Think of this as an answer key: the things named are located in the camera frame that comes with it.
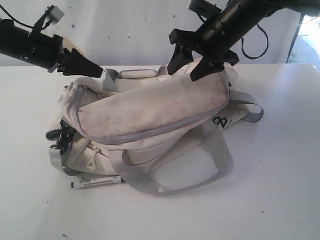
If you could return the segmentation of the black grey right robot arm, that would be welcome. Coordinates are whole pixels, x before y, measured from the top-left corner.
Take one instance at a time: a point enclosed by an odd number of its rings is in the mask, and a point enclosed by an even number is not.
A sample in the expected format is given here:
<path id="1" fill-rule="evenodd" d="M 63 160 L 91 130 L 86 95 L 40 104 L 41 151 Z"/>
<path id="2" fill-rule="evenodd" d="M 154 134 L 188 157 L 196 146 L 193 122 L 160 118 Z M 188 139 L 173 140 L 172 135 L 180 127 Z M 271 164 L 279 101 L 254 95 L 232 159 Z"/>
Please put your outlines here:
<path id="1" fill-rule="evenodd" d="M 196 31 L 172 30 L 169 41 L 175 48 L 167 71 L 173 75 L 193 62 L 192 52 L 197 52 L 202 59 L 190 73 L 193 82 L 222 72 L 225 63 L 237 64 L 239 57 L 231 47 L 263 18 L 282 9 L 313 17 L 320 13 L 318 0 L 230 0 L 224 9 L 206 0 L 191 0 L 187 7 L 205 21 Z"/>

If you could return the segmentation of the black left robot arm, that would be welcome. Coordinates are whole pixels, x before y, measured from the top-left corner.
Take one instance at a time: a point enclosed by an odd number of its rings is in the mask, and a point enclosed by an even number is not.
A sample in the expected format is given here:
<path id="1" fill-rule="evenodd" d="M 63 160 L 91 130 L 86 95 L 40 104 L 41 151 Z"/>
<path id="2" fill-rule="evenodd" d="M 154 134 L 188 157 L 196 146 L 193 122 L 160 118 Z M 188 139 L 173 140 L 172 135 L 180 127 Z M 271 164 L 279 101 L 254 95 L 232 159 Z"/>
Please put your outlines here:
<path id="1" fill-rule="evenodd" d="M 64 76 L 99 78 L 103 68 L 84 57 L 77 49 L 68 50 L 59 35 L 28 32 L 10 19 L 0 21 L 0 53 Z"/>

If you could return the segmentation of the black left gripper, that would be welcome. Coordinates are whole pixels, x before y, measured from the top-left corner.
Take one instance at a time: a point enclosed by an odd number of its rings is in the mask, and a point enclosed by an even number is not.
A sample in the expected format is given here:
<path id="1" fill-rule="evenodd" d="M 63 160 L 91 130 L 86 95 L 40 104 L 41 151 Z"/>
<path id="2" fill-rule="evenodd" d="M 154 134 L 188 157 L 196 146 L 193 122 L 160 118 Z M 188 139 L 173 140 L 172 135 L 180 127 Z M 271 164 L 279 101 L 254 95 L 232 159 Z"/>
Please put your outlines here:
<path id="1" fill-rule="evenodd" d="M 27 50 L 27 62 L 46 69 L 52 73 L 61 63 L 59 57 L 63 53 L 63 38 L 54 34 L 31 34 Z M 86 58 L 68 58 L 63 64 L 64 76 L 87 76 L 99 78 L 103 68 Z"/>

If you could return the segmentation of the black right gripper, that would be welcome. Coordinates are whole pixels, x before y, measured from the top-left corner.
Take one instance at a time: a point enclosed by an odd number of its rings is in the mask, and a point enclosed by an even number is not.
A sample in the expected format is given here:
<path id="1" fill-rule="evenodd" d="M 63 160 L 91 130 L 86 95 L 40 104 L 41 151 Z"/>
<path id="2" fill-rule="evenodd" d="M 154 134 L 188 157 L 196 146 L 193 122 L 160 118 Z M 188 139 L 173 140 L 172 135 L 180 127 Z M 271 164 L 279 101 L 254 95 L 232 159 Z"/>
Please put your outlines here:
<path id="1" fill-rule="evenodd" d="M 167 66 L 169 75 L 191 63 L 193 51 L 203 57 L 190 73 L 193 82 L 222 72 L 225 62 L 231 65 L 239 62 L 238 55 L 230 48 L 253 28 L 253 2 L 230 0 L 219 15 L 198 17 L 202 19 L 202 25 L 196 31 L 175 28 L 169 34 L 170 43 L 175 45 Z"/>

